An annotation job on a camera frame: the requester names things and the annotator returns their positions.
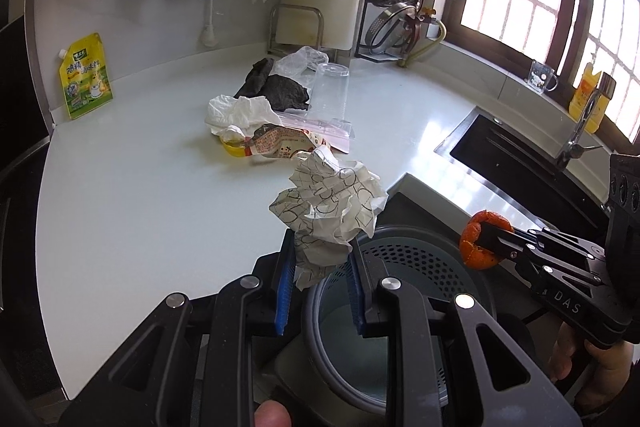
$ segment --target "clear plastic bag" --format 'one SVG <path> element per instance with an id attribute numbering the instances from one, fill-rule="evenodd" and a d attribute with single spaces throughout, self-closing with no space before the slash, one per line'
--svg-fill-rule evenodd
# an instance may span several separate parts
<path id="1" fill-rule="evenodd" d="M 300 76 L 306 68 L 315 71 L 319 64 L 326 62 L 329 62 L 329 57 L 326 53 L 319 52 L 310 46 L 304 46 L 295 53 L 278 60 L 273 65 L 271 74 L 280 74 L 297 80 L 297 77 Z"/>

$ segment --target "black sink basin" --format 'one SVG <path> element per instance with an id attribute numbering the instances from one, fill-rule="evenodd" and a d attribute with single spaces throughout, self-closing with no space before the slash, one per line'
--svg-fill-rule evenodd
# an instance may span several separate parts
<path id="1" fill-rule="evenodd" d="M 559 171 L 553 158 L 481 109 L 473 110 L 436 152 L 467 166 L 469 174 L 538 224 L 604 245 L 609 217 L 600 202 Z"/>

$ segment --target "brown window frame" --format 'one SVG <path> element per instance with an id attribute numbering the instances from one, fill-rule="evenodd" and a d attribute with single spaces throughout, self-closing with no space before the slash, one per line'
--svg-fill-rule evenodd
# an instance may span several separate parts
<path id="1" fill-rule="evenodd" d="M 564 53 L 565 43 L 569 42 L 562 71 L 558 76 L 558 87 L 545 95 L 568 109 L 575 88 L 572 80 L 579 67 L 584 47 L 587 43 L 593 0 L 578 0 L 577 16 L 572 22 L 576 0 L 560 0 L 558 20 L 551 39 L 551 45 L 546 57 L 546 63 L 556 71 L 559 68 Z M 492 37 L 462 25 L 462 13 L 466 0 L 446 0 L 442 21 L 447 27 L 446 40 L 456 46 L 479 55 L 498 67 L 526 78 L 529 74 L 532 58 L 511 48 Z M 620 131 L 620 129 L 604 117 L 596 136 L 611 150 L 623 154 L 640 154 L 640 133 L 634 143 Z"/>

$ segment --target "faucet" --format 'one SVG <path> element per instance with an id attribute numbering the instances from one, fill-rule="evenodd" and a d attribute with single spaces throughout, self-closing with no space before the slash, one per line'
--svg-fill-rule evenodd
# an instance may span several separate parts
<path id="1" fill-rule="evenodd" d="M 591 91 L 589 95 L 589 99 L 587 103 L 584 105 L 584 109 L 578 118 L 578 121 L 575 124 L 575 128 L 571 133 L 569 139 L 564 143 L 560 152 L 556 156 L 555 164 L 558 169 L 563 171 L 566 169 L 566 166 L 569 164 L 569 160 L 577 160 L 584 154 L 585 151 L 591 151 L 593 149 L 599 149 L 602 145 L 594 145 L 592 147 L 583 147 L 579 145 L 580 137 L 584 131 L 584 128 L 587 127 L 587 122 L 593 115 L 596 107 L 598 107 L 598 102 L 600 101 L 600 97 L 604 96 L 606 99 L 611 100 L 613 98 L 613 93 L 616 90 L 616 81 L 613 79 L 610 74 L 600 73 L 600 78 L 598 79 L 598 83 Z"/>

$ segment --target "silver screw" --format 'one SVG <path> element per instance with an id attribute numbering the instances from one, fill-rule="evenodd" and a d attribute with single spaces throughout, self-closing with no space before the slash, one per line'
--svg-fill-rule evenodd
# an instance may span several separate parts
<path id="1" fill-rule="evenodd" d="M 397 290 L 402 285 L 401 282 L 395 277 L 385 277 L 382 280 L 381 284 L 382 287 L 386 288 L 387 290 Z"/>
<path id="2" fill-rule="evenodd" d="M 245 275 L 240 280 L 240 285 L 242 288 L 247 288 L 250 290 L 251 288 L 255 288 L 258 284 L 260 284 L 260 279 L 258 279 L 255 275 Z"/>
<path id="3" fill-rule="evenodd" d="M 456 304 L 459 307 L 464 308 L 465 310 L 468 310 L 469 308 L 473 308 L 474 304 L 476 303 L 474 298 L 471 295 L 468 295 L 466 293 L 461 293 L 460 295 L 456 295 L 455 300 L 456 300 Z"/>
<path id="4" fill-rule="evenodd" d="M 181 293 L 172 293 L 164 302 L 169 308 L 179 308 L 184 304 L 184 295 Z"/>

